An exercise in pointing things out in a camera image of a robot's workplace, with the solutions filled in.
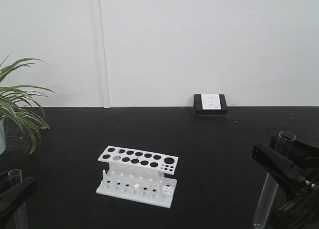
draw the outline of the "outlet faceplate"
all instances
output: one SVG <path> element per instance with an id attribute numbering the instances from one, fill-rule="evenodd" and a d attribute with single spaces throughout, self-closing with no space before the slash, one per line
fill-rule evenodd
<path id="1" fill-rule="evenodd" d="M 202 94 L 201 101 L 203 110 L 221 110 L 218 94 Z"/>

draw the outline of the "test tube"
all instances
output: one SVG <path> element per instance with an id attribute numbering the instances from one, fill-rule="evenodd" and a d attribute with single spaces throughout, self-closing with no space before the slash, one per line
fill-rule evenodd
<path id="1" fill-rule="evenodd" d="M 12 187 L 22 182 L 22 173 L 20 169 L 13 169 L 9 171 L 8 177 Z M 14 221 L 16 229 L 28 229 L 25 203 L 22 203 L 21 206 L 14 213 Z"/>
<path id="2" fill-rule="evenodd" d="M 287 156 L 295 140 L 296 136 L 293 133 L 288 131 L 281 131 L 278 134 L 275 151 L 284 156 Z M 253 227 L 255 229 L 263 229 L 265 227 L 277 189 L 278 184 L 276 183 L 275 179 L 273 179 L 273 177 L 267 173 L 263 190 L 260 194 L 258 205 L 256 207 L 253 218 Z"/>

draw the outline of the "spider plant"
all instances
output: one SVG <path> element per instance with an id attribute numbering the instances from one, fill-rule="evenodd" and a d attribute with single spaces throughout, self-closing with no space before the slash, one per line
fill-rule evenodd
<path id="1" fill-rule="evenodd" d="M 35 60 L 40 60 L 36 58 L 23 58 L 3 67 L 2 65 L 8 57 L 0 64 L 0 85 L 11 72 L 22 67 L 30 67 L 32 64 L 35 64 Z M 37 138 L 41 141 L 39 130 L 50 127 L 39 115 L 20 107 L 19 104 L 24 103 L 29 106 L 38 106 L 44 116 L 43 108 L 33 98 L 34 96 L 47 97 L 47 95 L 40 92 L 42 90 L 53 92 L 50 89 L 33 85 L 0 86 L 0 119 L 4 119 L 6 124 L 8 119 L 12 120 L 23 133 L 25 131 L 29 133 L 31 138 L 30 154 L 35 150 Z"/>

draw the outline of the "white test tube rack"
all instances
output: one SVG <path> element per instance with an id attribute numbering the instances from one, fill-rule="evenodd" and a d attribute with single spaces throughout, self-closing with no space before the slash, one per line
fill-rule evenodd
<path id="1" fill-rule="evenodd" d="M 102 171 L 96 193 L 170 208 L 177 180 L 164 174 L 174 175 L 178 157 L 108 146 L 98 161 L 110 169 Z"/>

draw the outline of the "white wall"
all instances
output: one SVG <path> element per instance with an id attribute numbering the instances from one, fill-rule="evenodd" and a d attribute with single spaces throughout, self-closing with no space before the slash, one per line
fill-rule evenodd
<path id="1" fill-rule="evenodd" d="M 0 59 L 45 60 L 2 85 L 51 88 L 43 106 L 108 106 L 98 0 L 0 0 Z"/>
<path id="2" fill-rule="evenodd" d="M 103 34 L 99 0 L 0 0 L 0 59 L 52 66 L 2 85 L 53 89 L 43 106 L 319 106 L 319 0 L 100 2 Z"/>
<path id="3" fill-rule="evenodd" d="M 101 0 L 111 106 L 319 106 L 319 0 Z"/>

